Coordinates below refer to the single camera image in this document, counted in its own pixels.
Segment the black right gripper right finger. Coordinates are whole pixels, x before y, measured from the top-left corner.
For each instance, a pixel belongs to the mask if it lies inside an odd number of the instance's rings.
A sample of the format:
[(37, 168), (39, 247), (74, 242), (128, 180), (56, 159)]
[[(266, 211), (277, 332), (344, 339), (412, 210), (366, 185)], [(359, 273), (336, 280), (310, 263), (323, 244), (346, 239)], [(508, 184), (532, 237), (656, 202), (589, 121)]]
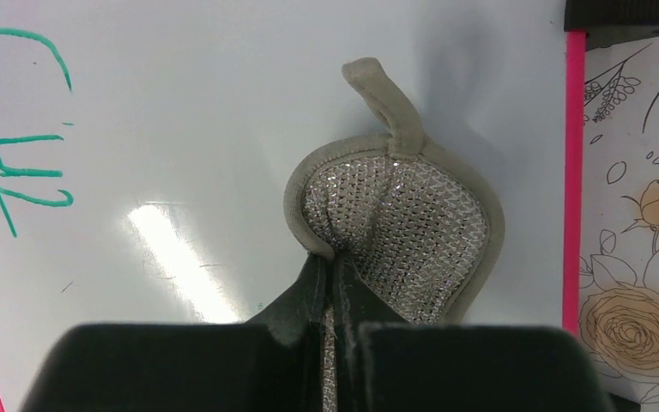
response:
[(419, 325), (360, 279), (353, 257), (332, 273), (340, 411), (610, 411), (589, 357), (549, 327)]

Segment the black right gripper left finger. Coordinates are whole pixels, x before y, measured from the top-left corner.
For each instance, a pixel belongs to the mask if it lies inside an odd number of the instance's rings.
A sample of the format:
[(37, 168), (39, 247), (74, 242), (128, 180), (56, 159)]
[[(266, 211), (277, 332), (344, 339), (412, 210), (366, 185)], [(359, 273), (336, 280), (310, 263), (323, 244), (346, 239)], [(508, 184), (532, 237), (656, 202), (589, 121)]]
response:
[(47, 355), (25, 411), (319, 411), (327, 261), (239, 324), (84, 324)]

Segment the grey round scrubber pad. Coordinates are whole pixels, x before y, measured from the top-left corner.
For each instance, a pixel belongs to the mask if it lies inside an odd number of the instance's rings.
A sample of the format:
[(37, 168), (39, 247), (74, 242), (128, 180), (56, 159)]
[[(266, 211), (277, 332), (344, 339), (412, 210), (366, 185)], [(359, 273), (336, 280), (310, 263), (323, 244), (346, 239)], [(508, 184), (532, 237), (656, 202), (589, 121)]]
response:
[(287, 225), (307, 251), (354, 269), (402, 319), (455, 323), (498, 259), (499, 199), (427, 135), (376, 58), (347, 63), (342, 74), (385, 130), (307, 155), (287, 182)]

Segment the pink framed whiteboard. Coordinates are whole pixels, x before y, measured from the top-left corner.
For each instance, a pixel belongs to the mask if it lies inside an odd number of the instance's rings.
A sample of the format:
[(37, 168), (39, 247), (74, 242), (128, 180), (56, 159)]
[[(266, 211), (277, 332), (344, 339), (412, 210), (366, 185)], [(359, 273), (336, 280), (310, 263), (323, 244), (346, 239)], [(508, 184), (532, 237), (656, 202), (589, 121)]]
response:
[(341, 67), (375, 57), (493, 186), (504, 249), (471, 324), (562, 321), (561, 1), (0, 2), (0, 398), (92, 322), (242, 321), (305, 251), (282, 194), (382, 130)]

